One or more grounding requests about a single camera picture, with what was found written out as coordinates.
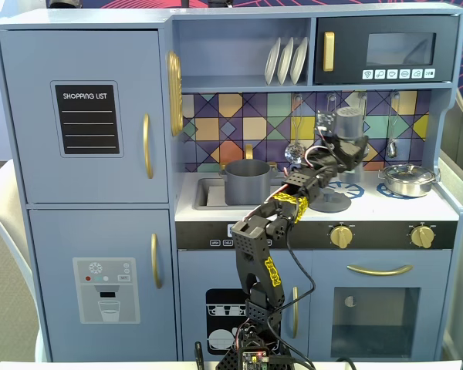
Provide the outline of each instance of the gray cooking pot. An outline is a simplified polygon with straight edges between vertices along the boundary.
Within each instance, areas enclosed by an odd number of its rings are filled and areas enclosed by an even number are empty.
[[[262,160],[236,160],[220,172],[225,179],[225,202],[229,206],[259,205],[271,193],[277,172]]]

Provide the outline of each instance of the toy kitchen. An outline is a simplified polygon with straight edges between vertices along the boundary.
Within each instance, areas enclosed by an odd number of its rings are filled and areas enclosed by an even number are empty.
[[[313,361],[439,360],[463,209],[438,156],[462,44],[444,3],[0,19],[48,360],[193,361],[200,341],[220,361],[250,318],[234,225],[254,217],[292,302],[284,341]],[[301,221],[256,216],[275,202]],[[289,249],[316,282],[300,300]]]

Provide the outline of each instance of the shopping list sign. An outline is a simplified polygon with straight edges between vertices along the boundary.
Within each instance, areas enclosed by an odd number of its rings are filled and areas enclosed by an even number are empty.
[[[55,85],[65,154],[119,154],[113,85]]]

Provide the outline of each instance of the stove knob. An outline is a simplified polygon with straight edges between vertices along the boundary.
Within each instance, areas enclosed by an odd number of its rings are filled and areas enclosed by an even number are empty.
[[[434,239],[434,231],[429,226],[417,226],[411,231],[411,241],[418,247],[430,248]]]
[[[336,226],[333,231],[331,231],[330,236],[333,244],[341,249],[348,247],[348,244],[350,244],[353,239],[352,230],[346,226]]]

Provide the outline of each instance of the white table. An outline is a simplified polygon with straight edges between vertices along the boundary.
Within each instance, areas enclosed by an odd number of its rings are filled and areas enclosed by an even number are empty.
[[[217,362],[206,362],[215,370]],[[350,370],[346,362],[314,362],[317,370]],[[356,362],[357,370],[460,370],[461,361]],[[296,365],[296,370],[305,370]],[[0,362],[0,370],[196,370],[195,362]]]

